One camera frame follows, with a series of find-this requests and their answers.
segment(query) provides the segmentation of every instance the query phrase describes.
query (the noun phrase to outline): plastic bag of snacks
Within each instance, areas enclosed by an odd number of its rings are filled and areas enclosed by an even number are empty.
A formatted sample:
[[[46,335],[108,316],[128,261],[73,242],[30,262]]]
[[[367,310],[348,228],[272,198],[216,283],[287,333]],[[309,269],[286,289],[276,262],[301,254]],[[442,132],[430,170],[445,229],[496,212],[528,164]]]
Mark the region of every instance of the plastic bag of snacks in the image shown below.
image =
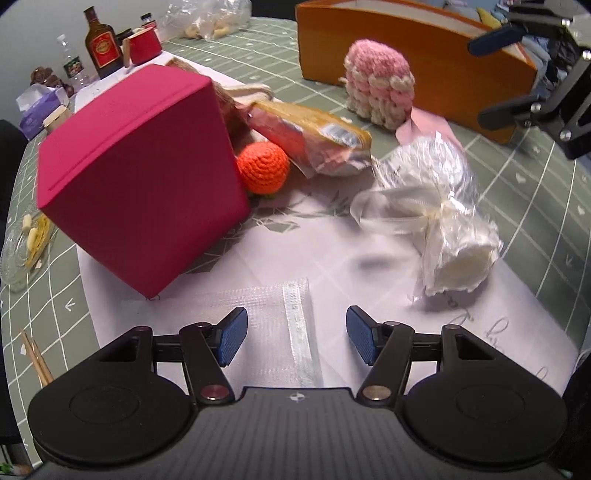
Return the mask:
[[[476,181],[463,152],[438,132],[374,164],[380,190],[359,193],[351,215],[371,232],[414,234],[428,296],[473,291],[499,258],[496,224],[476,210]]]
[[[255,102],[248,124],[279,145],[307,178],[351,176],[371,165],[371,135],[316,108]]]
[[[162,41],[174,37],[215,40],[244,27],[251,0],[177,0],[158,22]]]

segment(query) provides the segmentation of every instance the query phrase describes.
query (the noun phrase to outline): brown figurine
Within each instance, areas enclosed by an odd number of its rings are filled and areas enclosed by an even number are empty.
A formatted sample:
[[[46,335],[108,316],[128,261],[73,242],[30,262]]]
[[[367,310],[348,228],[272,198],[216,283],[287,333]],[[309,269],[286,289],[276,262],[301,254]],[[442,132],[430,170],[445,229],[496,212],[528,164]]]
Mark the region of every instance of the brown figurine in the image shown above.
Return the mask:
[[[64,90],[68,94],[68,97],[74,95],[74,89],[71,85],[64,83],[61,79],[53,73],[53,70],[49,67],[37,67],[31,73],[31,85],[33,83],[41,83],[42,85],[58,88],[64,87]]]

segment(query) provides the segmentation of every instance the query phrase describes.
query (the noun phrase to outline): red box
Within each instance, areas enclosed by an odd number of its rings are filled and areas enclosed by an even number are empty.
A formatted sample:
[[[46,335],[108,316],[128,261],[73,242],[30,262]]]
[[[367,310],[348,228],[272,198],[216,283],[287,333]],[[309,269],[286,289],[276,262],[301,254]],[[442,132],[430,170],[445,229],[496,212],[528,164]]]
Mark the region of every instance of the red box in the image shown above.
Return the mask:
[[[38,207],[145,297],[249,213],[210,78],[150,65],[42,143]]]

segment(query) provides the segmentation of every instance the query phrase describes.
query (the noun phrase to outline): orange crocheted ball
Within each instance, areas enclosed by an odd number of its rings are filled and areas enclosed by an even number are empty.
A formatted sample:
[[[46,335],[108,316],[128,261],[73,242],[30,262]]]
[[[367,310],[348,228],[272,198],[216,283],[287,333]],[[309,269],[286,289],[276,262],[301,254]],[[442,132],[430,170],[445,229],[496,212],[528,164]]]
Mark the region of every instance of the orange crocheted ball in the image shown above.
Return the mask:
[[[236,159],[238,170],[249,192],[269,195],[279,191],[290,172],[290,159],[272,142],[248,145]]]

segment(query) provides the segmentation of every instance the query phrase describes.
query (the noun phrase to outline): chopsticks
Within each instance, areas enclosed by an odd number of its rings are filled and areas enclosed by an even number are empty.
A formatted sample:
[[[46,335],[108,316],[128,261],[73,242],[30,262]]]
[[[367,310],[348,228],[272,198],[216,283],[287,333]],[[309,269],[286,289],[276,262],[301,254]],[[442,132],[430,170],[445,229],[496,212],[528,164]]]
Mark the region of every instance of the chopsticks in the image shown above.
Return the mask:
[[[39,377],[39,380],[41,380],[41,385],[43,387],[48,386],[51,382],[53,382],[53,375],[49,371],[49,367],[45,363],[35,339],[33,339],[33,344],[31,344],[29,337],[24,330],[21,330],[21,337],[23,343],[25,344],[27,354],[33,363],[35,371],[37,372],[37,376]]]

